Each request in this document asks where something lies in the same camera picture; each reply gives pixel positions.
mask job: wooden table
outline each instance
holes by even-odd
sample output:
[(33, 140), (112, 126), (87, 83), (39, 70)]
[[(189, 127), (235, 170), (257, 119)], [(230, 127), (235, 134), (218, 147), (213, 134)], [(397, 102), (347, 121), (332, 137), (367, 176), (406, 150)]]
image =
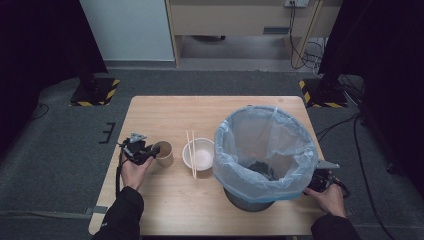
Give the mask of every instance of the wooden table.
[[(308, 196), (275, 202), (256, 213), (234, 207), (225, 196), (212, 169), (198, 172), (198, 179), (182, 160), (187, 143), (186, 130), (195, 137), (214, 140), (215, 130), (233, 111), (246, 105), (273, 105), (296, 117), (311, 133), (320, 159), (321, 149), (299, 97), (246, 96), (138, 96), (128, 109), (119, 142), (131, 132), (147, 136), (147, 144), (167, 140), (173, 145), (174, 164), (162, 168), (153, 162), (140, 193), (145, 210), (140, 221), (141, 235), (277, 236), (309, 235), (314, 221), (323, 215)], [(119, 147), (115, 148), (97, 206), (110, 207), (115, 200), (115, 171)], [(96, 233), (104, 214), (94, 213), (89, 232)]]

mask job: gray carpet floor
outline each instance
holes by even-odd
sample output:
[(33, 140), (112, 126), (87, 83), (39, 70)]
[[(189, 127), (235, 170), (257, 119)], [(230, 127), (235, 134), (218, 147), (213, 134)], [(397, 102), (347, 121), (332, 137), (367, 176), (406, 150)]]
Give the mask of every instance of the gray carpet floor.
[[(0, 162), (0, 211), (84, 213), (97, 202), (130, 100), (137, 95), (302, 96), (298, 82), (311, 73), (112, 70), (121, 82), (107, 106), (71, 107), (78, 85), (69, 79), (45, 89), (34, 120)], [(308, 108), (318, 133), (358, 112), (347, 108)], [(108, 144), (108, 122), (116, 123)], [(325, 159), (352, 195), (345, 205), (363, 239), (389, 239), (373, 213), (361, 173), (353, 121), (321, 141)], [(356, 125), (366, 177), (376, 210), (396, 239), (424, 239), (424, 204), (407, 176), (386, 172), (387, 161), (366, 126)], [(90, 239), (89, 219), (37, 216), (0, 217), (0, 239)], [(298, 239), (311, 239), (299, 236)]]

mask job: power outlet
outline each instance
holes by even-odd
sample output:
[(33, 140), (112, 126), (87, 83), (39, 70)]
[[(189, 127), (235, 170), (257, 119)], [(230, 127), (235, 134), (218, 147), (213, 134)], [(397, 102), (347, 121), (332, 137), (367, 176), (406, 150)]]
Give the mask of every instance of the power outlet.
[(307, 7), (309, 3), (309, 0), (286, 0), (286, 2), (284, 3), (285, 7)]

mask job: black sleeve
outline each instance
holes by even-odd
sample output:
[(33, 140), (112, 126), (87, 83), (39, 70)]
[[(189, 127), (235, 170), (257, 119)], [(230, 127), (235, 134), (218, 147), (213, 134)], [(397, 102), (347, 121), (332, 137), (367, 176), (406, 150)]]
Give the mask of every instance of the black sleeve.
[(93, 236), (93, 240), (138, 240), (140, 238), (139, 222), (143, 210), (144, 201), (141, 194), (130, 187), (123, 188), (106, 212), (100, 230)]
[(311, 227), (315, 240), (358, 240), (361, 239), (349, 219), (327, 214)]

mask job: wooden cabinet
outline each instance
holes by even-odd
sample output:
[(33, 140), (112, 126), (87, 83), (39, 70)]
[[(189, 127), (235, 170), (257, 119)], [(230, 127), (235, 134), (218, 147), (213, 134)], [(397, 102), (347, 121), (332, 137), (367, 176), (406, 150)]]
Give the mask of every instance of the wooden cabinet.
[[(166, 3), (178, 65), (183, 36), (272, 34), (288, 39), (291, 22), (295, 47), (303, 54), (310, 37), (328, 37), (341, 0), (310, 0), (307, 7), (295, 11), (285, 7), (282, 0), (167, 0)], [(300, 59), (293, 59), (296, 65), (299, 62)]]

